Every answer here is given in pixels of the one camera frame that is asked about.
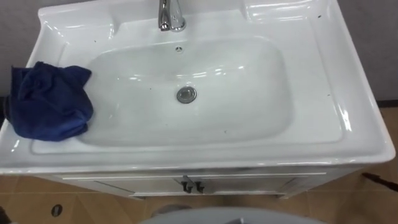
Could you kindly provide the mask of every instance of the floor drain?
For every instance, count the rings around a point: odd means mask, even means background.
[[[62,213],[62,205],[55,205],[54,207],[52,207],[51,215],[53,217],[58,217],[61,215],[61,213]]]
[[[177,93],[177,100],[180,103],[191,103],[196,98],[197,98],[197,91],[190,86],[181,88],[181,90],[179,90]]]

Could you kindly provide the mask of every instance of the cabinet door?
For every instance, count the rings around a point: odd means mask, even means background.
[[[134,196],[185,194],[181,184],[170,178],[96,180],[95,182],[128,191]]]
[[[303,177],[202,177],[205,194],[276,194],[290,181]]]

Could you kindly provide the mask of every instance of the sink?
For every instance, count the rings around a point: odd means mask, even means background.
[[[43,8],[28,67],[79,65],[95,113],[62,142],[5,122],[0,170],[72,172],[365,164],[394,147],[336,0],[180,1],[185,30],[161,32],[159,3]],[[181,103],[177,93],[197,97]]]
[[[79,137],[86,144],[248,141],[278,134],[292,121],[283,56],[260,37],[114,50],[87,67],[93,78],[86,91],[96,113]],[[198,95],[188,105],[176,99],[184,86]]]

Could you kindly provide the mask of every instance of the vanity cabinet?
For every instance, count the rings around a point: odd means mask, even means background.
[[[289,198],[357,170],[357,167],[162,170],[47,174],[38,177],[130,198],[168,195],[269,194]]]
[[[289,182],[305,177],[286,176],[170,176],[131,179],[75,180],[81,184],[98,185],[106,189],[120,190],[133,197],[163,195],[234,195],[280,194],[279,190]]]

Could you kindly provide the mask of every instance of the gray wall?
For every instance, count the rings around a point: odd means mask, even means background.
[[[26,65],[35,44],[40,28],[37,10],[82,0],[0,1],[1,96],[9,91],[10,66]],[[376,99],[397,100],[398,0],[339,2]]]

